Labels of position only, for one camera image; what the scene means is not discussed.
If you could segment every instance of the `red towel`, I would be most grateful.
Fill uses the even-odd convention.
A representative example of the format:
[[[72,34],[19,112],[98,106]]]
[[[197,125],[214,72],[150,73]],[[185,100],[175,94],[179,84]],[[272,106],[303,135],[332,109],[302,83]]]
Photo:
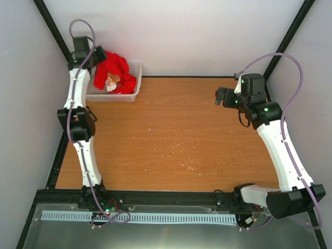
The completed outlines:
[[[94,86],[100,90],[105,87],[107,72],[120,76],[121,86],[110,94],[132,94],[135,92],[136,77],[129,74],[129,66],[125,58],[116,53],[105,51],[107,59],[97,65],[94,77]]]

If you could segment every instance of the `basket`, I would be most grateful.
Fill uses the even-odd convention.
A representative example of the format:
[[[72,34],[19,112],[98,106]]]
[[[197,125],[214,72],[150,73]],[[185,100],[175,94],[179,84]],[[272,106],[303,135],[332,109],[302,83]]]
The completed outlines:
[[[103,90],[96,88],[93,85],[94,77],[91,78],[88,90],[87,100],[93,102],[133,102],[137,94],[140,92],[142,80],[142,65],[140,62],[128,61],[129,73],[136,77],[136,87],[133,94],[108,94],[106,86]]]

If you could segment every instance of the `black metal frame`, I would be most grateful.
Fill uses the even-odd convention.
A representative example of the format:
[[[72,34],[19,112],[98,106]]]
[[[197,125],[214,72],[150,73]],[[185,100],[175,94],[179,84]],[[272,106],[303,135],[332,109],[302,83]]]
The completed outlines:
[[[299,9],[296,17],[294,18],[292,24],[290,25],[286,35],[281,41],[277,52],[285,52],[287,46],[291,42],[292,38],[296,34],[298,28],[302,24],[302,21],[306,17],[310,8],[312,7],[315,0],[304,0],[301,8]],[[45,23],[49,27],[54,39],[58,43],[63,55],[67,60],[70,59],[70,52],[65,44],[63,37],[61,36],[56,24],[53,21],[51,14],[49,13],[43,0],[34,0],[41,16],[43,17]],[[280,60],[280,56],[275,56],[269,63],[265,73],[264,78],[267,80],[271,76],[273,70]],[[165,77],[187,77],[187,76],[165,76]],[[233,76],[188,76],[190,78],[233,78]],[[268,100],[271,101],[269,90],[267,85],[265,85]],[[53,161],[51,172],[49,174],[45,189],[38,190],[33,201],[32,207],[26,219],[25,226],[21,233],[20,240],[17,245],[17,249],[24,247],[24,242],[27,233],[30,228],[30,224],[36,210],[36,206],[39,203],[77,203],[81,208],[89,208],[91,210],[95,209],[93,203],[89,203],[82,199],[82,194],[80,190],[59,190],[55,189],[57,179],[61,170],[63,158],[68,145],[68,138],[66,132],[62,133],[57,153]],[[237,209],[232,202],[231,193],[216,192],[216,193],[203,193],[203,192],[154,192],[154,191],[106,191],[106,195],[110,198],[115,198],[121,200],[119,203],[120,208],[128,209],[128,207],[134,205],[188,205],[188,206],[204,206],[207,208],[212,208],[217,211],[229,211],[237,215],[240,214],[250,214],[248,207],[245,209]],[[313,225],[317,225],[317,219],[314,211],[310,211],[309,217]],[[321,249],[325,249],[326,244],[322,233],[320,230],[315,230],[315,235],[318,240]]]

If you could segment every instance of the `scratch on table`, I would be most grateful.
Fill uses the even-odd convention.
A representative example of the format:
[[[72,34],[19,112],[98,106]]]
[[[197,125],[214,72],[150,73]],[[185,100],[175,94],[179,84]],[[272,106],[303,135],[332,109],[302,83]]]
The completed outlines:
[[[193,142],[193,140],[189,140],[189,141],[185,141],[185,142],[179,143],[179,144],[175,145],[172,149],[175,149],[176,147],[178,147],[178,146],[180,146],[182,144],[188,143],[188,142]]]

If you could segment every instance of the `wooden table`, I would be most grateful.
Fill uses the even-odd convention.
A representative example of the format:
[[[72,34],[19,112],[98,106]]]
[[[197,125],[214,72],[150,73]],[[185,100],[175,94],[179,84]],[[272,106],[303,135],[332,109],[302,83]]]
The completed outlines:
[[[98,117],[94,151],[107,189],[232,191],[244,183],[278,187],[267,149],[235,109],[216,106],[232,79],[143,78],[135,102],[89,102]],[[69,144],[57,188],[82,187]]]

